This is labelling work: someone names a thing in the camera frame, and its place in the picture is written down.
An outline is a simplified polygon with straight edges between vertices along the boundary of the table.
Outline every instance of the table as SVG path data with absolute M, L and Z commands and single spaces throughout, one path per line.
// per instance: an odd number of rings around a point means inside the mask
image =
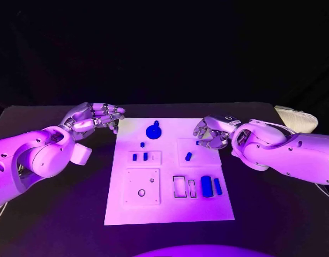
M 265 103 L 122 105 L 127 117 L 200 118 L 229 114 L 283 124 Z M 59 121 L 70 106 L 7 108 L 0 139 Z M 273 169 L 248 168 L 221 150 L 234 221 L 104 226 L 115 136 L 98 129 L 79 143 L 92 148 L 85 166 L 39 182 L 7 205 L 0 256 L 133 256 L 187 244 L 242 247 L 275 256 L 329 256 L 329 198 L 316 186 Z

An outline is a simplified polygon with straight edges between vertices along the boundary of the small blue piece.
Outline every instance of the small blue piece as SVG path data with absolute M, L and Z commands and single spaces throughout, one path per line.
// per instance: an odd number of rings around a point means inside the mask
M 189 161 L 190 158 L 192 158 L 192 153 L 189 152 L 189 153 L 186 154 L 186 157 L 185 157 L 186 161 Z
M 161 129 L 159 127 L 159 121 L 154 121 L 154 124 L 147 127 L 146 133 L 150 139 L 157 139 L 160 137 Z
M 202 184 L 203 197 L 212 197 L 213 190 L 212 190 L 210 176 L 200 177 L 200 184 Z
M 213 182 L 215 182 L 216 194 L 222 195 L 221 181 L 218 180 L 218 178 L 213 179 Z

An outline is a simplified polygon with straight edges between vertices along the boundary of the robotic hand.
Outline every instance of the robotic hand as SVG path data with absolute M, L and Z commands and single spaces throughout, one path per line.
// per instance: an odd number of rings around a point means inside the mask
M 0 205 L 36 182 L 53 177 L 69 161 L 85 165 L 91 149 L 75 142 L 86 138 L 96 127 L 108 127 L 117 133 L 114 121 L 124 118 L 124 112 L 109 104 L 82 103 L 58 126 L 0 140 Z
M 206 116 L 193 130 L 202 139 L 209 130 L 212 140 L 196 143 L 222 149 L 228 139 L 232 155 L 255 170 L 273 167 L 281 174 L 329 185 L 329 136 L 296 133 L 287 127 L 251 119 L 242 124 L 232 116 Z

